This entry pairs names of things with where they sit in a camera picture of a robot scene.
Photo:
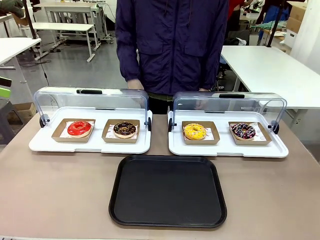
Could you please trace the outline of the person's right hand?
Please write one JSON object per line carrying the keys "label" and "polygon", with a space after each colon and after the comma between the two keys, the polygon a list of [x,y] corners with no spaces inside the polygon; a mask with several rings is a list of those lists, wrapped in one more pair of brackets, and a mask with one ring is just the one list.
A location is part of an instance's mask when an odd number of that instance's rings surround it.
{"label": "person's right hand", "polygon": [[131,79],[127,81],[127,86],[132,90],[144,90],[144,87],[139,79]]}

